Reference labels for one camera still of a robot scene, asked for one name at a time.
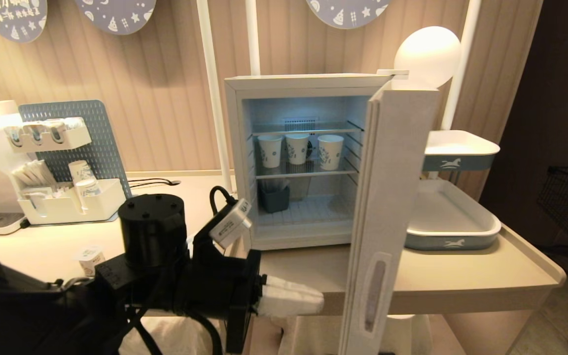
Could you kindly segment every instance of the round sign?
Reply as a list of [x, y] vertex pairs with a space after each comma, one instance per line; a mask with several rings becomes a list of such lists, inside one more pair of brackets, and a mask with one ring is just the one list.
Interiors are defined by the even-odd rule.
[[115, 35], [139, 31], [150, 19], [156, 0], [76, 0], [95, 27]]
[[338, 29], [365, 26], [385, 11], [390, 0], [306, 0], [325, 24]]
[[0, 0], [0, 35], [13, 42], [35, 40], [45, 27], [47, 0]]

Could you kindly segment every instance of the floor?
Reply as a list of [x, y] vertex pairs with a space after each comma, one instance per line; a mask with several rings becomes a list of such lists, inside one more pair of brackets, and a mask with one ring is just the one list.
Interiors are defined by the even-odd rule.
[[568, 278], [536, 312], [510, 355], [568, 355]]

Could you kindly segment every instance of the white table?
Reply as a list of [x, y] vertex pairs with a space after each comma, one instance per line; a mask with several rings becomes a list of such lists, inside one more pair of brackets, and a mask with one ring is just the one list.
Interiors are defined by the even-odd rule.
[[[138, 188], [185, 201], [188, 235], [212, 217], [209, 191], [219, 176], [170, 177], [178, 186]], [[219, 206], [224, 204], [217, 196]], [[124, 252], [119, 221], [31, 227], [0, 236], [0, 262], [43, 281], [83, 276], [73, 254], [102, 245], [106, 258]], [[323, 315], [340, 315], [345, 298], [349, 246], [266, 251], [261, 272], [317, 288]], [[390, 314], [444, 314], [467, 354], [500, 355], [512, 348], [527, 320], [566, 275], [557, 264], [504, 227], [483, 251], [421, 252], [405, 249]]]

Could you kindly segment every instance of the fridge door handle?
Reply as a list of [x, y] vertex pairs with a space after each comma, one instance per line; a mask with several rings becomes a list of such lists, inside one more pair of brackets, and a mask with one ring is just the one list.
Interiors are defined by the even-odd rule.
[[377, 326], [381, 317], [386, 317], [385, 307], [381, 302], [388, 290], [390, 278], [391, 254], [376, 252], [370, 260], [363, 283], [363, 294], [360, 305], [360, 331], [361, 334], [374, 339], [379, 332]]

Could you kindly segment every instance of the white lamp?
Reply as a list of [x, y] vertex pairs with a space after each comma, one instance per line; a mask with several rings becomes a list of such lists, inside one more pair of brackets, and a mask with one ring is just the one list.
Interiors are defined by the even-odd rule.
[[424, 27], [408, 36], [398, 48], [395, 70], [408, 70], [406, 80], [393, 80], [396, 90], [438, 88], [457, 71], [462, 48], [453, 31], [444, 27]]

